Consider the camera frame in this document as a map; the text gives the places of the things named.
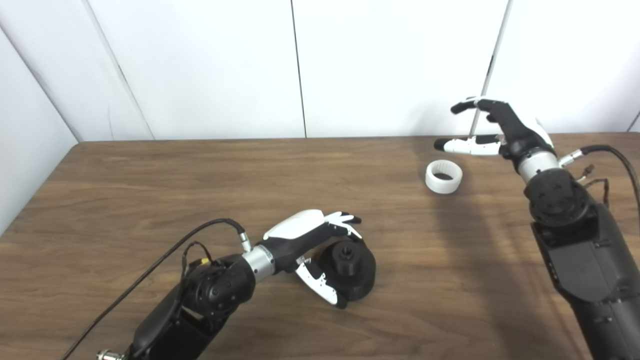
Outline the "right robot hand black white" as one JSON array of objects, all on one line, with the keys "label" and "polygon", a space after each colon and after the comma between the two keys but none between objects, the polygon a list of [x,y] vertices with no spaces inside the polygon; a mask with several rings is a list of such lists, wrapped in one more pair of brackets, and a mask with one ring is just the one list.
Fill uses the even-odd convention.
[{"label": "right robot hand black white", "polygon": [[435,150],[474,157],[502,157],[512,162],[526,183],[538,173],[561,167],[550,136],[523,107],[487,96],[469,96],[453,105],[450,111],[459,114],[470,109],[485,112],[487,121],[498,125],[502,133],[441,137],[434,142]]}]

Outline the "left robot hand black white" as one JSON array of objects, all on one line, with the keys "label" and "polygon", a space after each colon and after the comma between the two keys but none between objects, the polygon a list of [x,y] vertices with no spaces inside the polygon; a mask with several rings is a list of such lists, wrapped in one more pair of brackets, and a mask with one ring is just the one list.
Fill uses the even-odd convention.
[{"label": "left robot hand black white", "polygon": [[256,283],[281,272],[294,272],[327,303],[346,309],[346,297],[329,285],[326,273],[306,258],[306,253],[333,237],[362,240],[353,227],[361,222],[358,216],[343,211],[324,215],[320,209],[302,210],[270,228],[252,248],[244,245],[242,258],[250,266]]}]

